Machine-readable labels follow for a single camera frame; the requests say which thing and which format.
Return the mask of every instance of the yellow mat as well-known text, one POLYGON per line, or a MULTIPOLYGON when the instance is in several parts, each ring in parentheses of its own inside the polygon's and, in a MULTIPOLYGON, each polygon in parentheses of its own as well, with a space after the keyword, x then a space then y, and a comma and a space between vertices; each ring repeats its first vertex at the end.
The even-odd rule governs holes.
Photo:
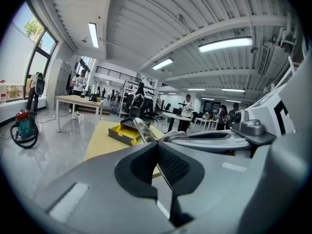
MULTIPOLYGON (((120 125, 120 122, 110 122, 104 120, 100 120, 98 122, 89 142, 87 153, 83 161, 129 147, 128 145, 108 136, 108 129, 118 125, 120 125)), ((160 138, 164 135, 155 126, 150 126, 150 129, 157 138, 160 138)), ((135 145, 140 145, 142 143, 143 141, 140 138, 135 145)), ((153 177, 157 177, 158 175, 160 175, 159 170, 157 167, 155 167, 153 177)))

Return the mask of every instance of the black mesh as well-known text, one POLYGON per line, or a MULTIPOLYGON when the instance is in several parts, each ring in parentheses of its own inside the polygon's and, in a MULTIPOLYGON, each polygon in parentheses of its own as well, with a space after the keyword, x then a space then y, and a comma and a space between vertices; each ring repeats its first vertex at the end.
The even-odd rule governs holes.
POLYGON ((187 162, 158 146, 158 163, 168 182, 173 186, 190 170, 187 162))
POLYGON ((157 164, 157 146, 136 157, 130 164, 131 172, 141 181, 152 184, 153 171, 157 164))

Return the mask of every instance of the tree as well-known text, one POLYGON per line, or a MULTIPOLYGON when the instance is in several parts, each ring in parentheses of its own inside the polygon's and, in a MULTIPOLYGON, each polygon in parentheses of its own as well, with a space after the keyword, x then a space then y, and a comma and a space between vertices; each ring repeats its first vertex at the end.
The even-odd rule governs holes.
MULTIPOLYGON (((26 36, 30 38, 30 36, 34 36, 33 41, 37 42, 39 36, 43 32, 43 27, 42 25, 38 22, 38 20, 33 17, 29 22, 27 22, 24 25, 25 31, 26 31, 26 36)), ((39 48, 42 47, 43 40, 40 41, 39 43, 39 48)))

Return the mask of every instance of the fluorescent light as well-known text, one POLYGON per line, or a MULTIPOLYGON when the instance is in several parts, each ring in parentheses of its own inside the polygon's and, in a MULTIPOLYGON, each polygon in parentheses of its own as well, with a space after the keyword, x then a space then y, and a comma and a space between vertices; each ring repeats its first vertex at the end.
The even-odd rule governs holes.
POLYGON ((188 88, 187 90, 192 90, 192 91, 195 91, 195 90, 201 90, 201 91, 203 91, 203 90, 205 90, 204 88, 188 88))
POLYGON ((241 101, 238 101, 238 100, 231 100, 231 99, 226 99, 226 101, 241 103, 241 101))
POLYGON ((92 39, 93 46, 98 48, 98 37, 97 37, 97 25, 95 23, 89 23, 89 30, 92 39))
POLYGON ((201 45, 198 48, 203 53, 203 52, 212 51, 216 49, 252 46, 252 45, 253 45, 252 37, 241 37, 241 38, 233 38, 233 39, 215 41, 212 43, 201 45))
POLYGON ((171 58, 166 59, 165 61, 161 62, 160 64, 157 64, 156 66, 153 67, 154 70, 158 69, 158 68, 162 68, 170 63, 173 63, 174 60, 172 60, 171 58))
POLYGON ((222 88, 222 91, 244 93, 244 92, 245 92, 245 89, 222 88))

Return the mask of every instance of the floor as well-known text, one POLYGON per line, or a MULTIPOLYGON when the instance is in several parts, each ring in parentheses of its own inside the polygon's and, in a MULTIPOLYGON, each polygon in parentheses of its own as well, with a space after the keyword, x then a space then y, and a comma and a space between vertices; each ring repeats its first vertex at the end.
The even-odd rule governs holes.
MULTIPOLYGON (((68 107, 60 108, 61 133, 57 132, 55 111, 42 110, 36 116, 39 137, 31 149, 23 149, 16 145, 10 136, 13 122, 0 128, 0 165, 9 181, 20 192, 29 198, 36 194, 54 179, 65 174, 82 163, 92 133, 98 119, 94 114, 81 113, 76 120, 71 119, 68 107)), ((116 115, 103 116, 102 120, 119 122, 116 115)), ((152 123, 161 132, 168 131, 166 119, 152 123)), ((173 129, 177 129, 178 120, 173 129)), ((195 132, 202 130, 197 125, 195 132)), ((171 190, 162 177, 153 179, 153 186, 158 189, 158 198, 166 210, 170 210, 171 190)))

